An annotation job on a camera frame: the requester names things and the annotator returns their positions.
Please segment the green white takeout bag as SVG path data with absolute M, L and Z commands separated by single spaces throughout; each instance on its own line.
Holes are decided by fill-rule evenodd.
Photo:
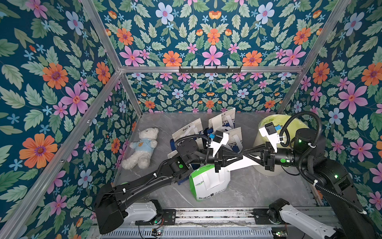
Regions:
M 226 168 L 216 173 L 214 165 L 203 166 L 189 176 L 190 191 L 197 201 L 202 201 L 224 191 L 230 177 L 230 171 Z

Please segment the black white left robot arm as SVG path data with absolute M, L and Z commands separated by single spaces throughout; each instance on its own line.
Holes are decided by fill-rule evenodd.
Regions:
M 193 134 L 176 140 L 175 156 L 160 163 L 155 171 L 131 182 L 113 186 L 103 185 L 94 202 L 99 232 L 104 235 L 120 227 L 128 216 L 127 208 L 143 196 L 189 177 L 192 164 L 213 165 L 216 172 L 245 159 L 227 149 L 223 137 L 211 139 Z

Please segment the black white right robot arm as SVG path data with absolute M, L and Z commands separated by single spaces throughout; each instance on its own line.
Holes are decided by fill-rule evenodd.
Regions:
M 289 125 L 304 115 L 316 121 L 316 129 L 298 129 L 294 138 L 291 138 Z M 327 200 L 342 227 L 344 238 L 381 238 L 375 230 L 375 223 L 358 200 L 357 190 L 347 169 L 341 163 L 324 156 L 326 138 L 322 135 L 321 118 L 316 113 L 296 113 L 275 133 L 278 138 L 286 139 L 280 143 L 280 148 L 273 147 L 268 141 L 243 151 L 244 156 L 268 171 L 273 171 L 275 165 L 295 167 L 299 175 Z

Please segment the blue white bag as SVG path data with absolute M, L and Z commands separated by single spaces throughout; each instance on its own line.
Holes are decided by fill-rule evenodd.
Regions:
M 170 152 L 170 153 L 168 154 L 168 160 L 175 159 L 175 158 L 177 158 L 178 156 L 179 156 L 178 152 L 177 152 L 176 150 L 174 150 L 174 151 L 172 151 L 172 152 Z
M 236 109 L 232 108 L 209 119 L 209 129 L 231 130 L 235 128 Z
M 235 153 L 241 153 L 243 149 L 243 137 L 241 127 L 228 130 L 226 131 L 226 133 L 228 134 L 229 139 L 225 147 L 231 149 Z
M 176 150 L 175 141 L 181 137 L 193 135 L 193 134 L 204 134 L 204 129 L 202 121 L 200 118 L 195 119 L 186 126 L 181 127 L 172 134 L 173 139 L 170 140 L 171 150 Z

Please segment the white trash bin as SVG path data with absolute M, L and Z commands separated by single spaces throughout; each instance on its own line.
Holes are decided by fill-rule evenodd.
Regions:
M 283 172 L 282 167 L 280 165 L 280 159 L 281 159 L 280 154 L 276 154 L 275 152 L 275 171 L 274 172 L 265 170 L 264 166 L 254 166 L 254 168 L 265 176 L 270 176 L 270 177 L 278 176 L 282 174 Z

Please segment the back right blue white bag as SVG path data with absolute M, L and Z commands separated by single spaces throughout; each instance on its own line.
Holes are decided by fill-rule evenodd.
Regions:
M 236 109 L 232 108 L 209 119 L 209 129 L 231 130 L 235 128 Z

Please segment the back left blue white bag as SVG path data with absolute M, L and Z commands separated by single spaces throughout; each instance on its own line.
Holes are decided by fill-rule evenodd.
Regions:
M 172 134 L 173 139 L 170 140 L 171 150 L 176 150 L 175 141 L 181 137 L 193 135 L 193 134 L 204 134 L 204 129 L 202 121 L 200 118 L 195 119 L 186 126 L 181 127 Z

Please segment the front left blue white bag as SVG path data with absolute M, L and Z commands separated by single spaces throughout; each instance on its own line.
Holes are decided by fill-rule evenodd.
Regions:
M 178 152 L 177 152 L 176 150 L 174 150 L 174 151 L 172 151 L 172 152 L 170 152 L 170 153 L 168 154 L 168 160 L 175 159 L 175 158 L 177 158 L 178 156 L 179 156 Z

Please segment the white teddy bear blue shirt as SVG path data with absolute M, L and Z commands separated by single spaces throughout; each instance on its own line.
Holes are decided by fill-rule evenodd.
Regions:
M 140 169 L 146 169 L 150 165 L 151 156 L 158 144 L 157 137 L 159 129 L 149 127 L 139 133 L 139 141 L 130 144 L 130 148 L 134 150 L 133 154 L 121 162 L 123 169 L 131 170 L 135 166 Z

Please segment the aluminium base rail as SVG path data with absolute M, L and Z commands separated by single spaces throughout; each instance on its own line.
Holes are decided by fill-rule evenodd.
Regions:
M 134 222 L 115 235 L 122 239 L 344 239 L 333 210 L 298 207 L 298 221 L 276 219 L 266 207 L 165 209 L 153 225 Z

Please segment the black wall hook rail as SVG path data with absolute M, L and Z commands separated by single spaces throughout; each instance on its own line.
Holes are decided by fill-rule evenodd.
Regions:
M 205 74 L 205 73 L 217 73 L 217 74 L 227 74 L 227 73 L 240 73 L 242 67 L 231 67 L 231 66 L 203 66 L 203 67 L 179 67 L 179 73 L 196 73 L 196 74 Z

